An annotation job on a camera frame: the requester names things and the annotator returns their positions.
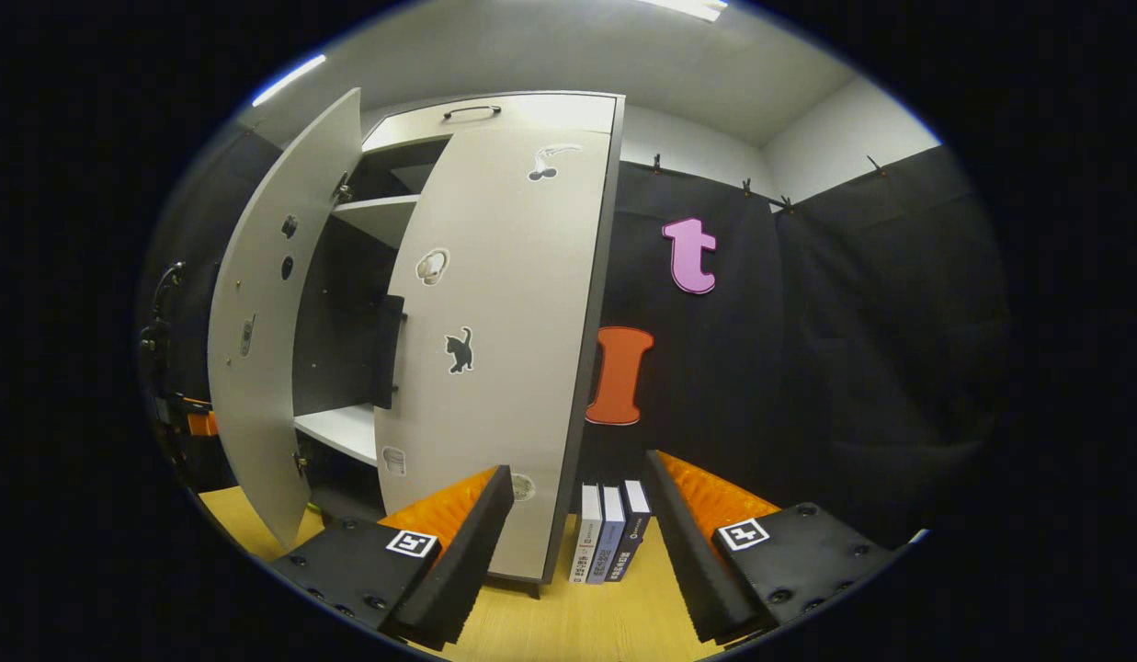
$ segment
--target book spine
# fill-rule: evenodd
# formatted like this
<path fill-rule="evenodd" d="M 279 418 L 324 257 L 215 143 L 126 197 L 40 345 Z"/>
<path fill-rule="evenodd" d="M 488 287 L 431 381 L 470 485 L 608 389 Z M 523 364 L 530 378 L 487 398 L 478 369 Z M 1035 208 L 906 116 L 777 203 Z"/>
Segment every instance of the book spine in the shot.
<path fill-rule="evenodd" d="M 601 539 L 597 543 L 597 557 L 592 561 L 592 572 L 588 574 L 588 582 L 605 582 L 605 577 L 609 573 L 609 565 L 613 564 L 613 553 L 617 549 L 623 524 L 623 522 L 605 523 Z"/>
<path fill-rule="evenodd" d="M 573 584 L 584 584 L 588 570 L 592 568 L 592 554 L 597 552 L 597 532 L 601 528 L 600 520 L 583 520 L 580 523 L 580 536 L 576 538 L 576 556 L 573 557 Z"/>
<path fill-rule="evenodd" d="M 631 514 L 630 518 L 630 523 L 626 524 L 626 530 L 624 530 L 621 541 L 617 544 L 617 552 L 613 556 L 613 565 L 605 578 L 606 582 L 620 582 L 621 578 L 626 576 L 630 562 L 634 558 L 634 552 L 638 552 L 638 546 L 646 535 L 646 527 L 649 524 L 648 512 Z"/>

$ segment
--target black foam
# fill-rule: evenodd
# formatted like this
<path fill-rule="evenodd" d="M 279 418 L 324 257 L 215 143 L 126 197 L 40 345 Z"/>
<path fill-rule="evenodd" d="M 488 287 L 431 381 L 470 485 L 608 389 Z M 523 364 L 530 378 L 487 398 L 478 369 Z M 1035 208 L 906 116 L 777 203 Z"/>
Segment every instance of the black foam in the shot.
<path fill-rule="evenodd" d="M 377 629 L 441 552 L 437 540 L 423 558 L 392 552 L 397 533 L 374 522 L 335 521 L 271 565 L 315 599 Z"/>
<path fill-rule="evenodd" d="M 713 539 L 778 623 L 820 607 L 891 556 L 814 503 L 757 516 L 756 523 L 769 537 L 747 548 L 732 549 L 717 530 Z"/>
<path fill-rule="evenodd" d="M 514 503 L 511 466 L 504 464 L 482 489 L 446 554 L 392 612 L 387 631 L 432 649 L 458 642 Z"/>
<path fill-rule="evenodd" d="M 758 629 L 762 610 L 712 553 L 655 449 L 646 452 L 646 487 L 698 640 L 730 640 Z"/>

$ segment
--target book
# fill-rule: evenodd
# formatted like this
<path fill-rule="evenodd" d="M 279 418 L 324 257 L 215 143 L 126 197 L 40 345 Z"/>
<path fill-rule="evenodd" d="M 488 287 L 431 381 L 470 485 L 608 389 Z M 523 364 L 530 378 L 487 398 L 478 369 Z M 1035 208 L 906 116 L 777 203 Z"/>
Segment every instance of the book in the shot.
<path fill-rule="evenodd" d="M 584 584 L 597 552 L 597 537 L 601 535 L 601 490 L 597 486 L 580 487 L 580 533 L 576 536 L 576 556 L 573 557 L 568 581 Z"/>
<path fill-rule="evenodd" d="M 626 576 L 634 552 L 638 552 L 638 546 L 646 536 L 646 527 L 649 527 L 649 515 L 652 515 L 640 481 L 624 482 L 621 495 L 626 506 L 626 528 L 621 533 L 609 576 L 605 578 L 606 582 L 620 582 L 621 578 Z"/>
<path fill-rule="evenodd" d="M 621 505 L 620 487 L 605 487 L 603 491 L 603 503 L 605 503 L 605 524 L 601 527 L 601 537 L 597 538 L 597 554 L 592 558 L 592 571 L 589 571 L 589 584 L 604 584 L 609 574 L 609 566 L 613 564 L 613 555 L 617 552 L 617 544 L 621 541 L 621 532 L 626 530 L 626 508 Z"/>

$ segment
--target cabinet handle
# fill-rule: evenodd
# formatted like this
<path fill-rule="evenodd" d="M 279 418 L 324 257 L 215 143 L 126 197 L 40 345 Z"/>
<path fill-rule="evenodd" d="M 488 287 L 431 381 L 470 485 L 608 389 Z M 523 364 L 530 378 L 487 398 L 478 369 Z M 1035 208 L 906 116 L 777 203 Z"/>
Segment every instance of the cabinet handle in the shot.
<path fill-rule="evenodd" d="M 491 110 L 491 117 L 501 113 L 501 108 L 499 108 L 498 106 L 467 106 L 466 108 L 455 108 L 454 110 L 447 110 L 445 117 L 446 118 L 454 117 L 455 113 L 462 113 L 463 110 L 483 110 L 483 109 Z"/>

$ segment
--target sticker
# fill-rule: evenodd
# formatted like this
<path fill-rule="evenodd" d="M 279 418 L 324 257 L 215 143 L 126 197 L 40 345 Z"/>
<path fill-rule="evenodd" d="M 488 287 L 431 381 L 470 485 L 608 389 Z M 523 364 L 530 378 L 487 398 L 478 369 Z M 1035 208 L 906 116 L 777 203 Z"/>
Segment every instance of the sticker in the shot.
<path fill-rule="evenodd" d="M 715 250 L 715 238 L 703 234 L 703 222 L 686 218 L 662 226 L 662 238 L 673 240 L 670 248 L 670 275 L 683 292 L 706 295 L 715 288 L 715 275 L 703 273 L 703 251 Z"/>
<path fill-rule="evenodd" d="M 540 147 L 538 151 L 534 152 L 534 169 L 526 173 L 526 179 L 530 181 L 539 180 L 551 180 L 556 176 L 558 172 L 556 168 L 548 166 L 543 160 L 547 156 L 558 155 L 561 151 L 581 151 L 580 146 L 570 146 L 568 143 L 559 143 L 559 146 L 547 146 Z"/>
<path fill-rule="evenodd" d="M 405 452 L 400 448 L 380 448 L 380 460 L 384 463 L 384 470 L 392 477 L 405 477 Z"/>
<path fill-rule="evenodd" d="M 474 372 L 474 350 L 471 348 L 471 328 L 463 326 L 466 337 L 455 338 L 446 336 L 446 353 L 454 357 L 454 365 L 449 366 L 450 374 L 459 374 L 463 370 Z"/>
<path fill-rule="evenodd" d="M 424 558 L 425 555 L 430 553 L 430 549 L 433 548 L 434 541 L 438 541 L 438 536 L 402 530 L 401 532 L 396 533 L 396 537 L 392 538 L 392 541 L 388 544 L 384 549 L 388 549 L 388 552 L 396 552 L 397 554 L 404 554 L 405 556 Z"/>
<path fill-rule="evenodd" d="M 749 546 L 762 544 L 769 539 L 769 531 L 765 531 L 756 520 L 744 520 L 739 524 L 723 527 L 719 532 L 720 536 L 723 536 L 723 541 L 727 541 L 731 552 L 747 549 Z"/>
<path fill-rule="evenodd" d="M 534 496 L 534 482 L 531 481 L 530 477 L 523 477 L 522 473 L 511 474 L 511 487 L 515 494 L 515 500 L 526 500 Z"/>
<path fill-rule="evenodd" d="M 433 288 L 441 281 L 442 273 L 449 266 L 449 251 L 446 248 L 434 248 L 425 253 L 424 258 L 417 263 L 417 278 L 426 286 Z"/>
<path fill-rule="evenodd" d="M 249 356 L 249 342 L 254 340 L 254 322 L 256 320 L 257 313 L 246 320 L 246 323 L 241 326 L 241 357 Z"/>

